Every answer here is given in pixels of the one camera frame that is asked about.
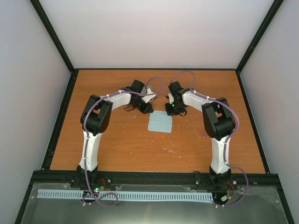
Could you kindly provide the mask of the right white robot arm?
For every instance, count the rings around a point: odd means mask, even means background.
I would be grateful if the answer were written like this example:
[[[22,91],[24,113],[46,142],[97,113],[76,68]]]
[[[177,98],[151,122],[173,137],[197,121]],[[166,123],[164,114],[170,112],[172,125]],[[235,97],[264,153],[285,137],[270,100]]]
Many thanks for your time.
[[[202,113],[206,134],[212,141],[212,162],[209,167],[209,182],[214,188],[224,185],[231,177],[229,166],[229,142],[236,122],[225,98],[210,98],[190,88],[183,89],[178,81],[168,87],[165,104],[168,116],[185,116],[190,106]]]

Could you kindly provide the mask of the light blue cleaning cloth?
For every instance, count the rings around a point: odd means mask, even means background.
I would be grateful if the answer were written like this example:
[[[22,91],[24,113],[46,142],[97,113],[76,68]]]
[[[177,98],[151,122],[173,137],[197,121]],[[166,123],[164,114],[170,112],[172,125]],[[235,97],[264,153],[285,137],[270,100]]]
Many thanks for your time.
[[[171,133],[172,116],[168,116],[165,111],[154,111],[149,115],[148,131]]]

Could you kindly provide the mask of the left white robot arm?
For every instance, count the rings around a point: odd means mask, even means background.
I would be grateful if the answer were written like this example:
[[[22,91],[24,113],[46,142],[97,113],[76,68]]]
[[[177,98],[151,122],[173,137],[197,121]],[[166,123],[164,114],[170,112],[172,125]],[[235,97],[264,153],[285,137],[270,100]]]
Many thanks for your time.
[[[108,128],[112,111],[121,106],[131,105],[143,114],[152,113],[153,107],[150,103],[156,98],[157,94],[151,87],[138,80],[134,80],[131,86],[121,88],[115,93],[89,97],[80,117],[84,144],[77,171],[83,173],[80,179],[83,185],[87,188],[96,185],[97,176],[93,172],[98,168],[100,140]]]

